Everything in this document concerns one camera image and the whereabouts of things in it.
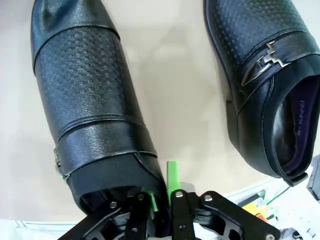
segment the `purple shoe lining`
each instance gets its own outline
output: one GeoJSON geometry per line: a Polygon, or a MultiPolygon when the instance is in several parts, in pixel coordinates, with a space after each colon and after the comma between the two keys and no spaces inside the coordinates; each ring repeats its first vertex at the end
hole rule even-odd
{"type": "Polygon", "coordinates": [[[293,159],[282,169],[289,173],[302,162],[310,127],[310,118],[320,87],[319,77],[308,77],[298,83],[290,92],[294,112],[295,154],[293,159]]]}

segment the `shoe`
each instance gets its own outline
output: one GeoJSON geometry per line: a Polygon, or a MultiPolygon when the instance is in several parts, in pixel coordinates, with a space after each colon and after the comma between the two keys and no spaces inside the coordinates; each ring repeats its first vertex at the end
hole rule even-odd
{"type": "Polygon", "coordinates": [[[291,0],[204,0],[230,89],[232,144],[290,186],[304,179],[319,119],[320,51],[291,0]]]}
{"type": "Polygon", "coordinates": [[[157,153],[102,2],[36,0],[31,46],[56,167],[76,204],[89,214],[108,196],[151,191],[168,218],[157,153]]]}

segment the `shoe heel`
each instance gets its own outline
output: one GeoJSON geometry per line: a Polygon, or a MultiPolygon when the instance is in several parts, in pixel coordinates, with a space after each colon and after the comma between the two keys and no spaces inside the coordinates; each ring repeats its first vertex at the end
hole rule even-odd
{"type": "Polygon", "coordinates": [[[235,106],[232,101],[226,101],[226,121],[228,127],[228,134],[231,143],[239,150],[239,139],[238,139],[238,124],[235,106]]]}

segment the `beige tabletop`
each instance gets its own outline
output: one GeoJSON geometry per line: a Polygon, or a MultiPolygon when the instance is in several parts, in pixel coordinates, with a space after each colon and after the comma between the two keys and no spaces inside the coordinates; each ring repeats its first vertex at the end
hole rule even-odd
{"type": "MultiPolygon", "coordinates": [[[[55,145],[32,71],[33,2],[1,1],[0,218],[78,221],[84,214],[55,171],[55,145]]],[[[104,3],[121,36],[163,174],[166,161],[178,161],[180,180],[199,194],[227,194],[267,180],[229,141],[225,77],[207,36],[203,1],[104,3]]],[[[294,3],[320,43],[320,2],[294,3]]],[[[314,154],[319,153],[317,138],[314,154]]]]}

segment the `silver bolt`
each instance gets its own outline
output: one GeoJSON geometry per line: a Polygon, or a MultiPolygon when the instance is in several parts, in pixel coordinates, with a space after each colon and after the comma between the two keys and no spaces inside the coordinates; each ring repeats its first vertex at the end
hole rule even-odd
{"type": "Polygon", "coordinates": [[[177,191],[177,192],[175,193],[175,196],[176,196],[177,198],[181,198],[183,195],[184,195],[184,194],[182,193],[182,191],[177,191]]]}
{"type": "Polygon", "coordinates": [[[211,195],[205,195],[205,196],[204,196],[204,200],[205,200],[206,202],[210,202],[210,201],[212,201],[212,196],[211,196],[211,195]]]}
{"type": "Polygon", "coordinates": [[[145,199],[145,196],[143,195],[143,194],[139,194],[138,195],[138,200],[139,201],[142,201],[142,200],[144,200],[145,199]]]}
{"type": "Polygon", "coordinates": [[[117,205],[118,204],[115,201],[113,201],[113,202],[110,203],[110,208],[111,209],[115,209],[117,207],[117,205]]]}
{"type": "Polygon", "coordinates": [[[265,237],[265,240],[275,240],[275,236],[273,236],[272,234],[268,234],[266,237],[265,237]]]}

